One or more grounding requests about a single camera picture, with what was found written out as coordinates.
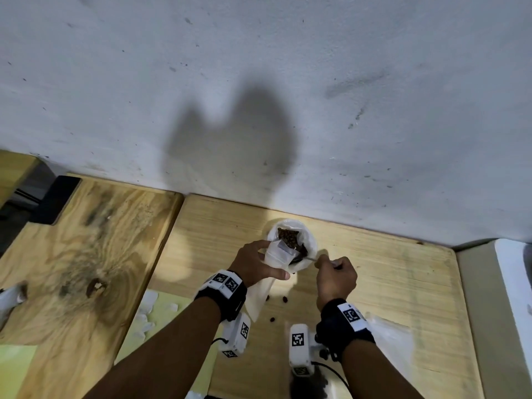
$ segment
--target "hand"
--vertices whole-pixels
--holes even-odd
[[[340,259],[336,259],[335,263],[333,264],[329,260],[329,256],[321,255],[314,264],[319,269],[316,306],[320,312],[325,304],[331,300],[336,298],[346,300],[347,296],[356,287],[358,275],[349,259],[347,257],[341,257]]]
[[[268,277],[288,280],[290,273],[286,270],[272,268],[262,262],[264,255],[259,253],[258,250],[266,249],[269,245],[270,241],[255,241],[244,245],[238,250],[235,260],[227,270],[238,274],[247,288]]]

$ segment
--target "smartphone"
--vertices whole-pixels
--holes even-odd
[[[81,182],[81,178],[59,175],[30,215],[29,222],[53,226]]]

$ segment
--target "person's left hand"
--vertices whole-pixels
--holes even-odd
[[[235,260],[227,270],[239,275],[247,288],[268,277],[288,280],[290,273],[286,270],[272,268],[262,262],[264,255],[259,253],[259,249],[266,249],[269,245],[270,241],[255,241],[244,245],[238,250]]]

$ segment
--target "black wristband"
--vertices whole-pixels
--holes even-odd
[[[246,301],[247,287],[234,271],[219,270],[199,289],[194,299],[209,297],[220,308],[220,321],[233,321]]]
[[[358,309],[341,298],[329,301],[316,326],[316,342],[329,349],[333,361],[342,361],[345,348],[355,339],[375,343],[368,322]]]

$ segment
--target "wooden tabletop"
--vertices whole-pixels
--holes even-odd
[[[243,244],[264,238],[282,218],[303,221],[331,258],[351,259],[359,279],[348,301],[362,313],[369,311],[411,328],[413,384],[426,398],[483,397],[456,256],[448,248],[191,195],[163,248],[150,288],[193,296],[208,276],[230,265]],[[289,397],[287,333],[294,323],[315,329],[316,272],[309,267],[274,284],[271,298],[250,328],[244,355],[237,359],[218,355],[210,395]],[[338,380],[333,383],[338,397],[350,397]]]
[[[0,150],[0,207],[38,163],[33,155]]]
[[[38,345],[19,399],[81,398],[111,368],[182,201],[83,178],[56,225],[25,225],[0,259],[0,287],[28,281],[0,344]]]

